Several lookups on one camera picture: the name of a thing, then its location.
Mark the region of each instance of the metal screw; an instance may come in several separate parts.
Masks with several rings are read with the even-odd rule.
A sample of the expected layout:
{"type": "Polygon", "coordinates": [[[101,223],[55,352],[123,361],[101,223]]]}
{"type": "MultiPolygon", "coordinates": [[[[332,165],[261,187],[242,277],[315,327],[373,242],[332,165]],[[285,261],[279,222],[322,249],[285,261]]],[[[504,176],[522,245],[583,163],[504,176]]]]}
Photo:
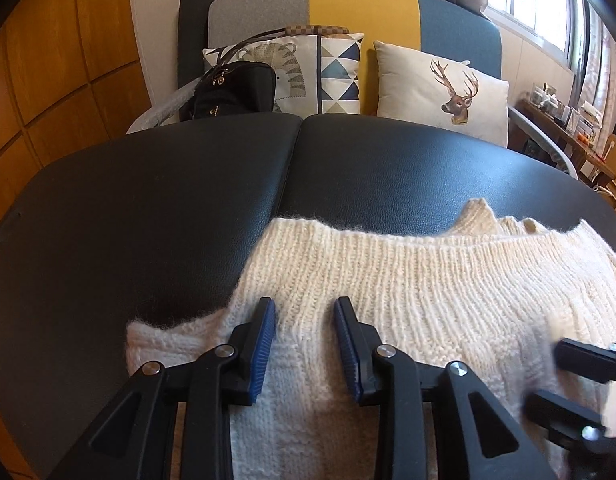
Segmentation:
{"type": "Polygon", "coordinates": [[[158,361],[148,361],[142,366],[142,373],[144,375],[157,375],[162,369],[162,365],[158,361]]]}
{"type": "Polygon", "coordinates": [[[386,357],[386,358],[390,359],[393,355],[395,355],[397,353],[397,351],[394,348],[394,346],[391,346],[391,345],[379,345],[377,347],[377,353],[381,357],[386,357]]]}
{"type": "Polygon", "coordinates": [[[589,440],[594,442],[595,440],[599,440],[601,436],[601,431],[597,428],[593,428],[592,426],[585,426],[583,430],[581,430],[581,436],[584,440],[589,440]]]}
{"type": "Polygon", "coordinates": [[[455,361],[450,363],[450,371],[460,377],[468,373],[468,367],[461,361],[455,361]]]}
{"type": "Polygon", "coordinates": [[[214,349],[214,354],[217,357],[230,357],[234,355],[234,348],[230,345],[219,345],[214,349]]]}

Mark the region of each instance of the deer head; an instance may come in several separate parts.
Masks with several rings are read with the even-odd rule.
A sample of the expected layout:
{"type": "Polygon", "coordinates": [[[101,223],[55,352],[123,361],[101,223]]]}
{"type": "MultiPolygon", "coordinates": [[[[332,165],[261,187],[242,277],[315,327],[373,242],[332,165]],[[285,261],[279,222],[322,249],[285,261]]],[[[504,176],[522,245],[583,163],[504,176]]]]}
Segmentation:
{"type": "Polygon", "coordinates": [[[441,109],[447,114],[452,114],[453,124],[466,124],[468,122],[468,108],[472,104],[472,98],[477,95],[479,91],[479,81],[475,76],[474,72],[472,73],[472,77],[470,77],[466,72],[464,75],[467,77],[468,81],[465,81],[466,90],[468,93],[464,96],[459,95],[454,91],[453,86],[450,81],[446,77],[446,69],[448,65],[441,66],[441,63],[438,62],[437,59],[430,62],[430,69],[432,73],[437,78],[436,81],[448,90],[448,95],[450,95],[450,101],[443,104],[441,109]]]}

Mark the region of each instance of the deer antler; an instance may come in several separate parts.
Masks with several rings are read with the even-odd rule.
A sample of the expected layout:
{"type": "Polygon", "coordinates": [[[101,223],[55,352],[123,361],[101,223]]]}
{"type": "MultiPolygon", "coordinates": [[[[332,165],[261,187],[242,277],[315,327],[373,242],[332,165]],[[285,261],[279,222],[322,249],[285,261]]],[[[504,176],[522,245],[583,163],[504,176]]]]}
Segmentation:
{"type": "Polygon", "coordinates": [[[464,82],[466,89],[468,90],[468,95],[464,99],[472,99],[479,91],[479,80],[474,72],[472,73],[472,77],[470,77],[466,72],[464,72],[464,75],[468,78],[468,82],[470,82],[470,85],[468,82],[464,82]]]}
{"type": "Polygon", "coordinates": [[[454,91],[452,84],[450,83],[450,81],[448,81],[448,78],[446,77],[447,68],[448,65],[441,66],[441,63],[437,59],[430,62],[430,69],[432,70],[432,73],[435,75],[435,77],[437,77],[437,82],[448,89],[448,94],[450,95],[450,97],[454,97],[457,95],[457,92],[454,91]]]}

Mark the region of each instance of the black handbag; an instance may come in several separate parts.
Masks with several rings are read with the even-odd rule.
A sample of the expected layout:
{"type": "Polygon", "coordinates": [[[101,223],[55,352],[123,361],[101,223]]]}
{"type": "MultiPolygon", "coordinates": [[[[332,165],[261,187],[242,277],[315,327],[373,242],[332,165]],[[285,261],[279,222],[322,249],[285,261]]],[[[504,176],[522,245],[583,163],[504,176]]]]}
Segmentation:
{"type": "Polygon", "coordinates": [[[181,120],[202,119],[221,115],[271,112],[275,102],[277,76],[266,63],[233,61],[226,63],[239,49],[262,41],[285,29],[270,30],[236,44],[217,60],[217,64],[206,72],[195,94],[181,109],[181,120]]]}

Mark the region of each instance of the white sweater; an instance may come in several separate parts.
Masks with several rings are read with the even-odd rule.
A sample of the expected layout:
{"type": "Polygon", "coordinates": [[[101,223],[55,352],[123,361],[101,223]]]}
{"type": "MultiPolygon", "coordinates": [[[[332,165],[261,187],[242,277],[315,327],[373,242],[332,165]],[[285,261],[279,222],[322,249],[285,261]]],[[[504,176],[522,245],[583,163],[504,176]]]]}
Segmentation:
{"type": "MultiPolygon", "coordinates": [[[[466,362],[515,418],[529,388],[597,411],[604,402],[605,389],[557,373],[551,355],[562,337],[616,340],[616,255],[584,221],[562,234],[496,219],[483,200],[467,203],[438,237],[274,219],[227,308],[170,330],[128,326],[130,373],[225,342],[261,296],[277,305],[277,337],[257,403],[231,412],[236,480],[371,478],[378,410],[358,408],[347,393],[331,314],[339,296],[413,359],[466,362]]],[[[559,469],[561,453],[528,430],[559,469]]]]}

